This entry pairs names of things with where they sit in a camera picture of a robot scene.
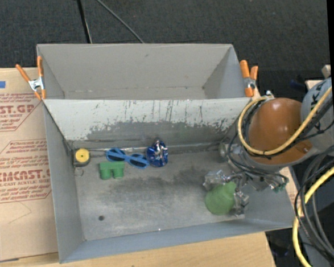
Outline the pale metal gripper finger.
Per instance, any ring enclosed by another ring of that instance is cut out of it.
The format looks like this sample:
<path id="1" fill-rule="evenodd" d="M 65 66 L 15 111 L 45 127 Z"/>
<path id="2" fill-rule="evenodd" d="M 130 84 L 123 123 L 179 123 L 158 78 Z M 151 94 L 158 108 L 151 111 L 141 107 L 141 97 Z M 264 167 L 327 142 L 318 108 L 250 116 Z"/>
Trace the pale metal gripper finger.
<path id="1" fill-rule="evenodd" d="M 204 176 L 203 186 L 205 189 L 215 188 L 218 185 L 224 185 L 232 180 L 231 175 L 225 175 L 222 170 L 209 171 Z"/>
<path id="2" fill-rule="evenodd" d="M 250 197 L 241 190 L 234 193 L 235 204 L 233 206 L 233 213 L 235 216 L 243 215 L 249 204 Z"/>

